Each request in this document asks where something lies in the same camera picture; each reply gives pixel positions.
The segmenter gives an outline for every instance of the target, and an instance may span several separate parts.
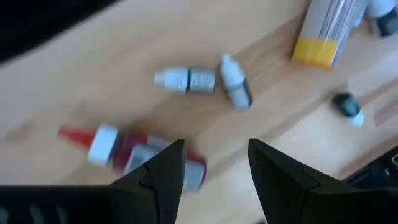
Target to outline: small bottle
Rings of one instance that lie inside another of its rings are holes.
[[[142,133],[119,133],[117,128],[106,124],[98,129],[61,126],[58,136],[87,150],[88,160],[93,165],[104,167],[112,161],[113,168],[123,174],[130,173],[171,144]],[[193,151],[187,151],[183,189],[199,190],[206,170],[206,160]]]
[[[339,93],[331,100],[333,106],[356,127],[364,123],[364,114],[361,106],[351,93]]]
[[[368,14],[379,36],[388,37],[398,32],[396,0],[370,0]]]
[[[216,74],[214,70],[168,68],[155,74],[155,84],[176,93],[214,93]]]
[[[247,110],[253,98],[239,64],[226,54],[221,64],[221,76],[229,98],[237,110]]]

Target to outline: bottle label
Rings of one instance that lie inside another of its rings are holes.
[[[203,164],[193,161],[185,163],[185,175],[182,189],[197,191],[205,178],[205,168]]]
[[[165,149],[169,145],[171,145],[173,142],[170,142],[166,139],[158,138],[156,136],[148,136],[147,139],[147,144],[151,147],[157,148],[157,149]]]
[[[143,144],[136,144],[132,149],[129,161],[124,167],[124,174],[128,174],[137,167],[143,165],[143,163],[154,157],[158,152],[159,150],[156,148]]]
[[[235,88],[230,89],[228,94],[232,104],[234,105],[234,108],[237,110],[249,109],[253,103],[246,80],[243,82],[243,84],[237,85]]]
[[[216,88],[216,74],[212,70],[188,70],[187,91],[213,93]]]

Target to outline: wooden surface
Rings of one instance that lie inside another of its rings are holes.
[[[259,138],[344,178],[398,145],[397,38],[358,32],[333,72],[289,62],[307,2],[127,0],[0,68],[0,184],[106,184],[110,169],[56,138],[62,123],[141,128],[187,139],[208,159],[178,223],[254,223],[263,217],[247,159]],[[236,54],[254,104],[235,112],[216,95],[173,95],[152,84],[169,66],[215,67]],[[354,128],[330,108],[352,91],[366,116]]]

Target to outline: silver label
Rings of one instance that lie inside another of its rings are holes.
[[[205,166],[198,162],[187,161],[185,163],[185,176],[182,189],[197,191],[200,189],[205,177]]]
[[[137,167],[143,165],[143,163],[154,157],[158,152],[159,150],[156,148],[143,144],[136,144],[132,149],[126,166],[124,167],[124,174],[128,174]]]
[[[241,85],[241,87],[235,90],[228,91],[228,94],[235,109],[237,110],[249,109],[251,105],[251,100],[244,85]]]
[[[213,70],[191,69],[189,91],[213,93],[216,88],[216,74]]]

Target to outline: white bottle cap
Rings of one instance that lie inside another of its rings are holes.
[[[188,69],[168,68],[163,72],[156,73],[154,82],[167,90],[185,93],[188,83]]]
[[[371,18],[380,18],[391,12],[395,6],[395,0],[369,0],[368,14]]]
[[[365,121],[365,115],[360,111],[354,118],[351,118],[351,122],[354,126],[360,128]]]
[[[93,165],[105,166],[111,156],[118,129],[114,126],[101,124],[95,134],[88,151],[88,161]]]
[[[241,84],[244,81],[244,74],[239,63],[229,55],[223,55],[221,64],[221,76],[223,77],[226,88]]]

